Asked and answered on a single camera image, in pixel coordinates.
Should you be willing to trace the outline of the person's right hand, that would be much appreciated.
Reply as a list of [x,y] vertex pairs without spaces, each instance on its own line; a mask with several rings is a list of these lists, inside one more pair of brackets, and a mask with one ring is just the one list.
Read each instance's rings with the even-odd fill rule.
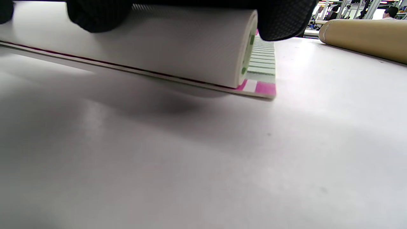
[[1,45],[38,48],[177,49],[242,57],[268,42],[305,31],[316,0],[1,1]]

